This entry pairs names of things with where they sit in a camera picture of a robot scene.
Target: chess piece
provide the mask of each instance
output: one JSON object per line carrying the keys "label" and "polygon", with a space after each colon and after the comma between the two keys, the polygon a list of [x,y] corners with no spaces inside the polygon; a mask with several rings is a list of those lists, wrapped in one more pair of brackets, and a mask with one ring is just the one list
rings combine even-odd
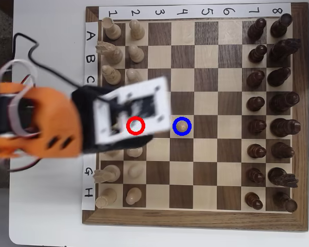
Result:
{"label": "chess piece", "polygon": [[296,92],[277,94],[269,102],[269,107],[273,112],[282,113],[295,106],[300,101],[300,96]]}
{"label": "chess piece", "polygon": [[104,183],[104,182],[115,182],[120,177],[120,169],[115,165],[106,166],[102,170],[95,170],[93,178],[95,184]]}
{"label": "chess piece", "polygon": [[140,22],[138,20],[131,20],[129,22],[130,27],[130,36],[133,39],[140,40],[144,37],[145,30],[144,27],[140,25]]}
{"label": "chess piece", "polygon": [[247,100],[246,107],[252,112],[259,111],[264,106],[264,98],[262,97],[252,97]]}
{"label": "chess piece", "polygon": [[287,135],[296,135],[301,130],[301,124],[294,120],[286,120],[284,118],[277,118],[270,124],[270,131],[273,135],[278,137],[286,137]]}
{"label": "chess piece", "polygon": [[102,73],[106,81],[111,85],[117,85],[122,79],[120,72],[108,65],[102,66]]}
{"label": "chess piece", "polygon": [[261,85],[261,83],[262,83],[262,81],[263,81],[264,78],[265,78],[264,72],[261,71],[261,70],[257,70],[257,71],[255,71],[255,72],[251,73],[251,74],[247,77],[246,83],[247,83],[247,85],[248,85],[250,88],[256,89],[256,88],[258,88],[258,87]]}
{"label": "chess piece", "polygon": [[98,208],[106,208],[112,205],[117,200],[117,193],[113,189],[104,190],[101,195],[96,199],[95,205]]}
{"label": "chess piece", "polygon": [[290,14],[283,14],[278,21],[275,21],[271,28],[270,33],[274,38],[284,36],[287,32],[287,28],[292,23],[292,16]]}
{"label": "chess piece", "polygon": [[97,41],[96,52],[105,56],[109,64],[118,64],[123,59],[123,52],[113,44]]}
{"label": "chess piece", "polygon": [[248,59],[253,63],[260,63],[264,59],[266,53],[267,47],[265,45],[258,45],[255,49],[251,50]]}
{"label": "chess piece", "polygon": [[259,134],[267,127],[266,121],[254,119],[248,124],[248,130],[252,134]]}
{"label": "chess piece", "polygon": [[263,173],[260,172],[260,170],[256,168],[251,168],[246,173],[247,178],[255,183],[263,183],[265,180],[265,177]]}
{"label": "chess piece", "polygon": [[286,39],[275,43],[269,51],[271,61],[280,61],[286,59],[289,55],[294,54],[301,47],[300,39]]}
{"label": "chess piece", "polygon": [[257,194],[249,192],[245,195],[245,202],[248,206],[254,208],[255,210],[260,210],[263,208],[263,204]]}
{"label": "chess piece", "polygon": [[136,83],[136,82],[142,81],[142,77],[140,73],[136,69],[133,69],[133,68],[129,68],[126,71],[126,76],[127,76],[129,83]]}
{"label": "chess piece", "polygon": [[266,149],[259,144],[252,144],[247,148],[247,153],[251,158],[263,158],[266,156]]}
{"label": "chess piece", "polygon": [[295,154],[291,146],[282,142],[272,145],[271,153],[275,158],[292,158]]}
{"label": "chess piece", "polygon": [[266,27],[267,22],[264,18],[259,18],[255,21],[254,24],[252,24],[248,31],[247,31],[247,35],[248,37],[253,40],[259,40],[263,34],[263,29]]}
{"label": "chess piece", "polygon": [[292,173],[287,173],[284,169],[275,167],[268,172],[268,179],[275,185],[297,188],[299,180]]}
{"label": "chess piece", "polygon": [[120,27],[117,24],[114,24],[110,17],[103,18],[102,27],[110,40],[117,40],[122,35]]}
{"label": "chess piece", "polygon": [[129,53],[130,59],[134,63],[140,63],[144,59],[144,52],[143,52],[143,50],[141,48],[138,48],[137,45],[129,46],[128,47],[128,53]]}
{"label": "chess piece", "polygon": [[278,192],[273,196],[273,202],[280,208],[285,209],[286,211],[293,213],[297,210],[298,204],[288,194],[283,192]]}
{"label": "chess piece", "polygon": [[126,196],[126,202],[129,205],[133,205],[134,203],[138,202],[142,197],[142,192],[139,188],[132,188],[128,191]]}
{"label": "chess piece", "polygon": [[280,86],[290,76],[290,68],[279,68],[268,75],[267,81],[270,86]]}
{"label": "chess piece", "polygon": [[139,178],[142,173],[143,173],[143,166],[140,165],[140,164],[134,164],[132,166],[129,167],[128,169],[128,176],[131,178],[131,179],[137,179]]}

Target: light square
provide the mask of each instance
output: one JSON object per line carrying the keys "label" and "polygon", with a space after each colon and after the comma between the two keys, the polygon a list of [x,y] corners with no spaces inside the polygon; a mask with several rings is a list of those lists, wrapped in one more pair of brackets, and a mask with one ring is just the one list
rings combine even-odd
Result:
{"label": "light square", "polygon": [[249,61],[248,55],[251,50],[255,49],[258,45],[243,45],[243,68],[266,68],[267,67],[267,54],[264,55],[260,63],[253,63]]}
{"label": "light square", "polygon": [[217,115],[218,93],[195,92],[195,115]]}
{"label": "light square", "polygon": [[[257,112],[250,111],[247,109],[247,101],[252,97],[262,97],[265,101],[264,106]],[[243,115],[266,115],[267,112],[267,94],[266,92],[243,92],[242,95],[242,114]]]}
{"label": "light square", "polygon": [[242,21],[220,21],[218,22],[218,44],[236,45],[242,44],[243,37]]}
{"label": "light square", "polygon": [[195,70],[193,68],[172,68],[172,92],[193,92],[195,90]]}
{"label": "light square", "polygon": [[196,45],[195,68],[218,68],[218,45]]}
{"label": "light square", "polygon": [[147,161],[169,161],[169,138],[154,138],[147,144]]}
{"label": "light square", "polygon": [[146,185],[146,208],[169,208],[169,185]]}
{"label": "light square", "polygon": [[194,185],[194,209],[217,209],[216,186]]}
{"label": "light square", "polygon": [[217,116],[217,138],[219,139],[241,139],[242,138],[242,116],[218,115]]}
{"label": "light square", "polygon": [[216,162],[217,139],[194,139],[194,162]]}
{"label": "light square", "polygon": [[241,163],[217,163],[217,186],[241,186]]}
{"label": "light square", "polygon": [[169,163],[169,184],[193,185],[194,163],[171,161]]}
{"label": "light square", "polygon": [[242,90],[241,68],[219,68],[218,69],[218,90],[219,92],[239,92]]}
{"label": "light square", "polygon": [[149,46],[148,68],[170,68],[171,46]]}
{"label": "light square", "polygon": [[194,45],[195,22],[175,21],[171,23],[171,45]]}
{"label": "light square", "polygon": [[251,158],[247,153],[247,148],[252,144],[259,144],[266,148],[265,139],[242,139],[242,163],[266,163],[266,156],[263,158]]}

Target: black pawn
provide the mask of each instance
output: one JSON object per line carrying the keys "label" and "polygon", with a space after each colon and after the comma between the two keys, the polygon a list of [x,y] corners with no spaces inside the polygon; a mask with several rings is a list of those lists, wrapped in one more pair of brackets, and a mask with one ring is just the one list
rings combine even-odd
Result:
{"label": "black pawn", "polygon": [[257,70],[247,77],[246,83],[250,88],[256,89],[261,85],[264,78],[264,72],[262,70]]}
{"label": "black pawn", "polygon": [[248,59],[253,63],[260,63],[266,53],[267,47],[265,45],[258,45],[255,49],[251,50]]}
{"label": "black pawn", "polygon": [[268,75],[267,81],[270,86],[280,86],[290,76],[289,68],[279,68]]}
{"label": "black pawn", "polygon": [[257,19],[255,23],[249,27],[247,31],[248,37],[253,41],[259,40],[263,34],[263,29],[266,27],[266,25],[267,22],[265,19]]}
{"label": "black pawn", "polygon": [[247,100],[246,107],[252,112],[259,111],[264,106],[264,98],[262,97],[252,97]]}
{"label": "black pawn", "polygon": [[278,21],[275,21],[271,26],[271,35],[275,38],[284,36],[287,32],[287,28],[292,23],[292,16],[290,14],[283,14]]}

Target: table surface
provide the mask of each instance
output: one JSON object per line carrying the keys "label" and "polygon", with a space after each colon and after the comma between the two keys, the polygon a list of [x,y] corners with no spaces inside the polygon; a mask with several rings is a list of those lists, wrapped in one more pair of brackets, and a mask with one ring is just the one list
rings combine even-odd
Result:
{"label": "table surface", "polygon": [[[228,0],[225,3],[265,1]],[[208,4],[206,0],[131,0],[128,5]],[[212,0],[211,4],[222,3]],[[86,6],[126,5],[124,0],[15,0],[14,33],[40,42],[35,58],[80,83],[83,82],[84,16]],[[17,58],[26,59],[32,44],[17,42]],[[25,71],[16,67],[13,79]],[[67,95],[74,90],[58,78],[39,70],[38,85]],[[12,160],[11,166],[29,158]],[[163,227],[94,226],[81,223],[82,158],[47,159],[10,177],[9,236],[16,244],[46,246],[309,246],[309,232],[258,232]]]}

